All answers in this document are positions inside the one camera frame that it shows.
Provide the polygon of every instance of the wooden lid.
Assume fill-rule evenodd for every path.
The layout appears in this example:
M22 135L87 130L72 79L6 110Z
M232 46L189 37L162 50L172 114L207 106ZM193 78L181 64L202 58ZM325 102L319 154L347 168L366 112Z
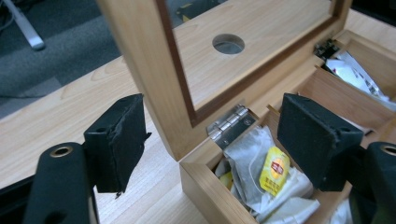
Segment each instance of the wooden lid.
M179 161L207 139L211 122L282 80L277 67L287 74L312 56L315 43L341 31L351 0L229 0L174 32L164 1L98 3ZM230 46L240 52L220 52Z

